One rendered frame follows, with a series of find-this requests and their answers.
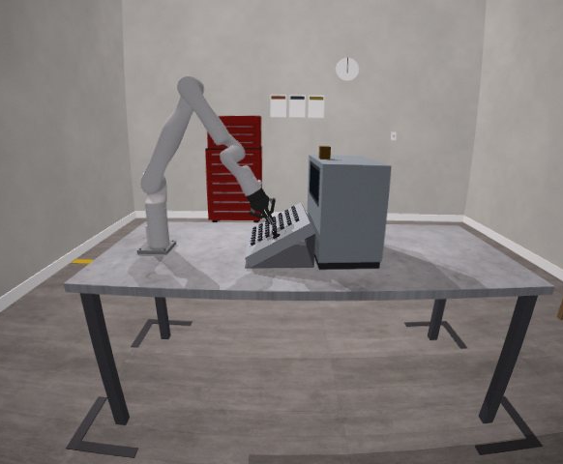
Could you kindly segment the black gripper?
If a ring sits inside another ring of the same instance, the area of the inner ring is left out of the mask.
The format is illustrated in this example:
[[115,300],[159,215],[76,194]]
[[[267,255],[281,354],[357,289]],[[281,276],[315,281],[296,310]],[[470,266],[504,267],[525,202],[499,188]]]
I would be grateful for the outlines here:
[[[271,216],[271,214],[274,213],[275,202],[276,202],[275,198],[269,198],[269,196],[267,196],[265,194],[263,188],[259,189],[255,193],[248,195],[246,197],[248,198],[248,200],[251,204],[251,210],[249,212],[249,214],[251,216],[254,216],[254,217],[257,217],[257,218],[265,218],[267,220],[268,224],[271,224],[271,225],[274,224],[274,219]],[[254,200],[256,200],[256,201],[254,201]],[[268,209],[269,201],[272,204],[270,211]],[[264,212],[264,210],[266,211],[267,214]],[[256,213],[255,211],[260,212],[262,215]]]

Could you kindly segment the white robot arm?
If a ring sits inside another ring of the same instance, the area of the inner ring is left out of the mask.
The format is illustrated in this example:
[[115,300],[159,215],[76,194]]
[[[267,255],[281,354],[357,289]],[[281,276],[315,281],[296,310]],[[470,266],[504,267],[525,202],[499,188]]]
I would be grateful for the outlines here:
[[[203,83],[194,76],[183,76],[177,85],[180,100],[163,125],[151,160],[141,178],[140,185],[147,194],[145,201],[146,235],[149,247],[169,245],[166,211],[165,169],[178,150],[193,112],[196,113],[216,145],[228,148],[221,152],[222,164],[236,177],[243,193],[248,196],[261,189],[262,182],[251,169],[240,166],[245,157],[243,146],[228,132],[222,120],[203,96]],[[201,92],[202,90],[202,92]]]

